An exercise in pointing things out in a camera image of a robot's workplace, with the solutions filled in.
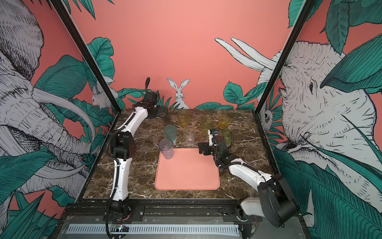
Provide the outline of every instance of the marble tabletop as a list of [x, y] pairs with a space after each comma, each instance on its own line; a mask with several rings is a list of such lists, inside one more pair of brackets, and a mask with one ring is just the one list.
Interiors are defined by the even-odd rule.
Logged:
[[[116, 128], [131, 114], [132, 109], [124, 109], [118, 118]], [[128, 181], [129, 198], [219, 198], [240, 199], [256, 197], [257, 192], [240, 178], [226, 171], [220, 171], [220, 188], [217, 190], [157, 190], [154, 187], [158, 165], [158, 142], [165, 138], [163, 131], [168, 124], [177, 127], [176, 148], [197, 148], [197, 142], [207, 141], [207, 136], [201, 133], [201, 117], [208, 114], [217, 119], [220, 114], [231, 117], [228, 129], [233, 132], [235, 143], [230, 152], [240, 156], [249, 165], [259, 170], [272, 173], [264, 147], [261, 143], [256, 123], [250, 110], [196, 110], [190, 109], [190, 125], [197, 127], [195, 144], [186, 146], [178, 123], [176, 109], [169, 109], [163, 118], [146, 119], [134, 135], [137, 153], [130, 166]], [[109, 198], [112, 184], [114, 164], [105, 153], [101, 156], [94, 173], [85, 190], [83, 198]]]

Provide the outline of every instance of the clear glass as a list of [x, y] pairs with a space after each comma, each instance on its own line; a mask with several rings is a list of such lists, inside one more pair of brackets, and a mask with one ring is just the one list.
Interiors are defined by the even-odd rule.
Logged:
[[193, 145], [195, 142], [196, 128], [194, 126], [187, 125], [183, 129], [183, 133], [185, 134], [186, 144], [188, 146]]
[[166, 159], [171, 159], [174, 156], [174, 149], [172, 148], [171, 140], [164, 138], [159, 142], [158, 146]]
[[187, 110], [178, 111], [178, 121], [180, 128], [186, 127], [190, 122], [190, 115]]
[[172, 141], [172, 145], [175, 146], [176, 142], [176, 127], [175, 125], [166, 125], [165, 127], [166, 138]]
[[229, 130], [223, 130], [222, 136], [224, 137], [225, 144], [229, 147], [232, 143], [232, 136]]
[[205, 135], [207, 131], [214, 127], [214, 119], [209, 115], [205, 115], [202, 117], [202, 133]]
[[218, 127], [222, 130], [228, 127], [228, 123], [230, 122], [230, 117], [226, 114], [219, 115]]

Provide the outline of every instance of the pink wall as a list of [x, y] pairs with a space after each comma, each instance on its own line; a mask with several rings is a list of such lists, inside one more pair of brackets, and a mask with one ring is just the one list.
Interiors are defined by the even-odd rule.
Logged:
[[209, 101], [230, 104], [223, 97], [228, 81], [240, 85], [244, 93], [256, 86], [260, 73], [239, 64], [214, 38], [234, 45], [230, 38], [235, 37], [272, 58], [283, 48], [291, 29], [288, 1], [115, 0], [115, 5], [93, 1], [95, 19], [82, 6], [80, 12], [69, 2], [87, 44], [96, 37], [111, 40], [112, 88], [142, 89], [149, 76], [150, 88], [159, 90], [165, 99], [172, 97], [171, 105], [175, 90], [166, 78], [178, 86], [190, 79], [183, 89], [190, 108]]

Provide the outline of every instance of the rabbit head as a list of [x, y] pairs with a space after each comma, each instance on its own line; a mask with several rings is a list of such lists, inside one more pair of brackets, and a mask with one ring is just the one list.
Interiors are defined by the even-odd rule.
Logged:
[[179, 88], [178, 88], [178, 85], [175, 83], [175, 81], [171, 80], [170, 78], [167, 78], [167, 81], [170, 84], [170, 86], [176, 90], [175, 97], [177, 99], [182, 99], [185, 96], [182, 93], [182, 89], [190, 82], [190, 80], [189, 79], [183, 80]]

